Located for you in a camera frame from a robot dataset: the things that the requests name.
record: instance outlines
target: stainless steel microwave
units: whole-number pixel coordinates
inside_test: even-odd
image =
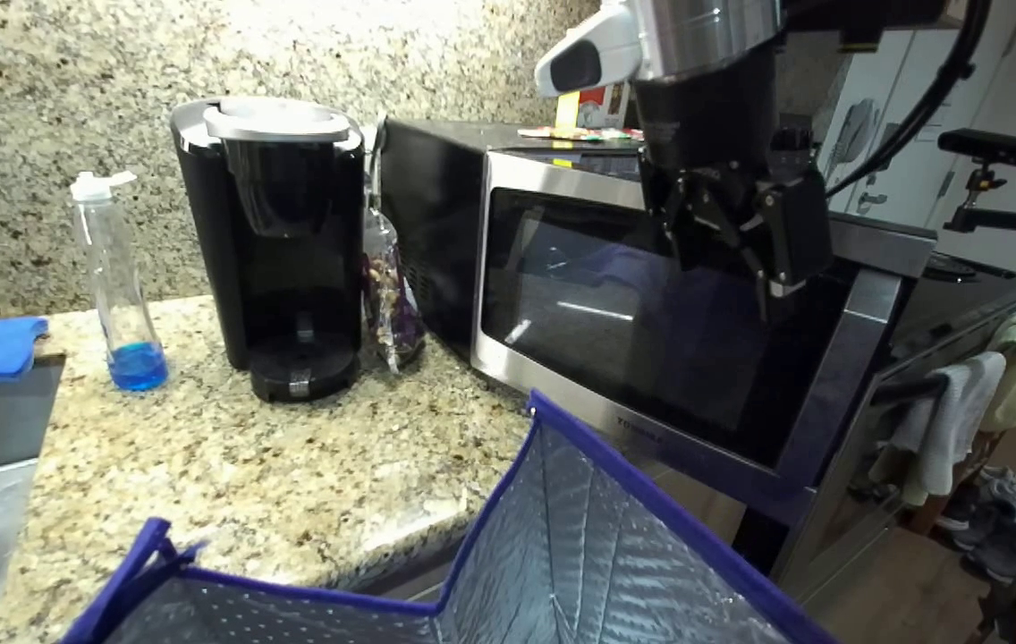
[[[680,273],[643,213],[634,145],[394,121],[379,150],[383,211],[443,346],[602,429],[666,422],[775,459],[843,281],[758,317],[748,274]]]

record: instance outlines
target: granite backsplash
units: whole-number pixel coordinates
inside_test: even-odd
[[[214,91],[548,121],[533,61],[596,0],[0,0],[0,314],[89,308],[69,182],[132,168],[146,296],[207,293],[169,109]],[[784,79],[816,101],[820,53]]]

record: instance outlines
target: clear plastic bottle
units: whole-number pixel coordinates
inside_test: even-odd
[[[139,289],[137,262],[121,213],[115,207],[115,189],[137,175],[89,175],[71,182],[71,200],[77,211],[77,246],[89,268],[94,296],[101,308],[101,324],[107,338],[107,367],[119,391],[144,394],[169,377],[165,349],[155,335],[146,296]]]

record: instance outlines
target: coffee maker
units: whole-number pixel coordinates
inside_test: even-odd
[[[230,364],[262,399],[355,381],[363,153],[349,116],[267,97],[172,113]]]

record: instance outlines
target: microwave window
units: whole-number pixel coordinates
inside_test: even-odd
[[[493,191],[484,333],[680,429],[736,431],[766,352],[750,280],[689,268],[643,211]]]

